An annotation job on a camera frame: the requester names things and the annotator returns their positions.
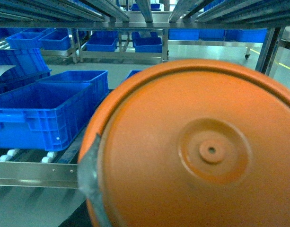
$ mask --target floor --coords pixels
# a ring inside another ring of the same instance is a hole
[[[203,58],[229,61],[255,69],[260,49],[252,49],[245,60],[245,47],[169,46],[169,60]],[[130,70],[143,70],[153,63],[87,60],[74,64],[72,59],[46,58],[52,74],[65,70],[108,70],[109,88],[116,88]],[[274,79],[290,88],[290,51],[282,50]],[[0,187],[0,227],[57,227],[83,201],[78,190]]]

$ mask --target lid center knob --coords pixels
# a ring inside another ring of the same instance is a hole
[[[206,140],[201,143],[199,153],[201,158],[210,164],[217,164],[224,160],[224,144],[217,140]]]

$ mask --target crate handle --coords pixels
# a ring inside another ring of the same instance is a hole
[[[0,113],[0,122],[25,123],[26,118],[22,113]]]

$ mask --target stainless steel shelf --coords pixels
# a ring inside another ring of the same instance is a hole
[[[81,58],[92,58],[92,59],[132,59],[132,60],[146,60],[146,59],[157,59],[162,62],[162,53],[136,53],[136,52],[93,52],[86,51],[86,47],[82,49],[80,53]]]
[[[60,151],[53,163],[34,162],[44,155],[41,150],[26,150],[18,161],[0,162],[0,185],[78,188],[76,157],[84,132],[65,151]]]
[[[231,41],[185,41],[185,40],[168,40],[169,45],[194,45],[194,46],[232,46],[232,47],[262,47],[262,43],[243,43]]]
[[[199,14],[210,2],[180,0],[173,12],[151,12],[147,0],[137,0],[140,12],[124,12],[110,0],[46,0],[44,3],[0,0],[0,27],[263,28],[290,25],[290,0],[226,0]],[[198,6],[189,12],[194,4]]]
[[[65,51],[50,51],[50,50],[43,50],[41,49],[41,54],[43,56],[49,56],[49,57],[69,57],[71,56],[74,52],[76,52],[78,48],[70,48]]]

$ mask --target orange plastic container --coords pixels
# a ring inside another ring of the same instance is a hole
[[[153,66],[100,105],[79,160],[96,134],[114,227],[290,226],[290,91],[263,74],[212,60]]]

